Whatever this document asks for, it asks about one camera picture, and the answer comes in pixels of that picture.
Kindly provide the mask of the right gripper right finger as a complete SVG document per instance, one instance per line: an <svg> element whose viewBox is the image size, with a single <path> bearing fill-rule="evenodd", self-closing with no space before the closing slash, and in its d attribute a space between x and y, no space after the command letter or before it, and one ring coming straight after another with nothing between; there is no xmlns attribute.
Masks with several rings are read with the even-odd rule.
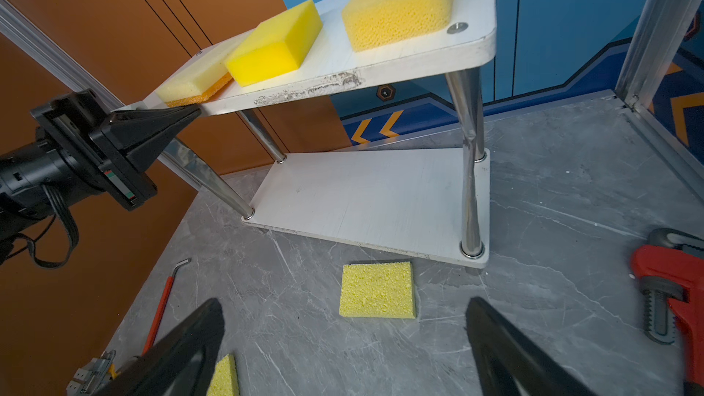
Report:
<svg viewBox="0 0 704 396"><path fill-rule="evenodd" d="M467 338L484 395L592 395L481 297L469 301Z"/></svg>

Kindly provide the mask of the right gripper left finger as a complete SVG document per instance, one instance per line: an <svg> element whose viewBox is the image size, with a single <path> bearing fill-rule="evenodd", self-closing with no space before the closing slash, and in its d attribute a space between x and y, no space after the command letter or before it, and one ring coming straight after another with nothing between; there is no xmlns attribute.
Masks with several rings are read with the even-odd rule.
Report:
<svg viewBox="0 0 704 396"><path fill-rule="evenodd" d="M211 298L97 393L205 395L224 334L222 305Z"/></svg>

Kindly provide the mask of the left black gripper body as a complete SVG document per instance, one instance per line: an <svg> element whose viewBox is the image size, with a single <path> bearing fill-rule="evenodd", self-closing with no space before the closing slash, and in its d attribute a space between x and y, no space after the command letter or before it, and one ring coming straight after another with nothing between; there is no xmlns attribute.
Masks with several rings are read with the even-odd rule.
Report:
<svg viewBox="0 0 704 396"><path fill-rule="evenodd" d="M106 119L112 113L101 106L91 89L68 93L31 111L89 184L133 210L158 189L147 171L138 172L106 137Z"/></svg>

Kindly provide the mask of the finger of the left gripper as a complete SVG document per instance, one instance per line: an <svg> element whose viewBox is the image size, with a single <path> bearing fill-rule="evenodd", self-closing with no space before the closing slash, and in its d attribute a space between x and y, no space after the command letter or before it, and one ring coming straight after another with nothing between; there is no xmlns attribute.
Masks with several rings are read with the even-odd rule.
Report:
<svg viewBox="0 0 704 396"><path fill-rule="evenodd" d="M198 104L115 111L106 119L106 137L138 172L146 172L201 113Z"/></svg>

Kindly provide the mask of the pale yellow orange-backed sponge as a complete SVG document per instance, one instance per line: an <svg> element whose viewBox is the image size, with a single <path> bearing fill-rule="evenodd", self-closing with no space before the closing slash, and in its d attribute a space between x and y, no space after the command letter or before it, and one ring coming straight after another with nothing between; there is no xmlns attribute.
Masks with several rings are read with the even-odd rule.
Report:
<svg viewBox="0 0 704 396"><path fill-rule="evenodd" d="M207 102L233 80L226 60L242 41L240 37L231 38L197 54L156 90L159 100L168 107Z"/></svg>

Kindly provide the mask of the bright yellow foam sponge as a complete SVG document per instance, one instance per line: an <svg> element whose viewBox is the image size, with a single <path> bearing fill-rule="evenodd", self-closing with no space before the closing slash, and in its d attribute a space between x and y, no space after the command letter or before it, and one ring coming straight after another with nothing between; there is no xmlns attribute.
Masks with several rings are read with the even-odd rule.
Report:
<svg viewBox="0 0 704 396"><path fill-rule="evenodd" d="M242 87L296 71L322 27L315 3L308 0L261 22L227 56L225 67Z"/></svg>

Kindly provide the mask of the golden yellow sponge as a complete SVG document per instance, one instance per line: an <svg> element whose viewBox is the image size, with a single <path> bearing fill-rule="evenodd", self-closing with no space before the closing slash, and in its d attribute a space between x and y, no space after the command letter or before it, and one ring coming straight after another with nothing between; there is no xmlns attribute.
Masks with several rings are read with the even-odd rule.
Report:
<svg viewBox="0 0 704 396"><path fill-rule="evenodd" d="M342 10L353 51L379 48L439 31L454 0L349 0Z"/></svg>

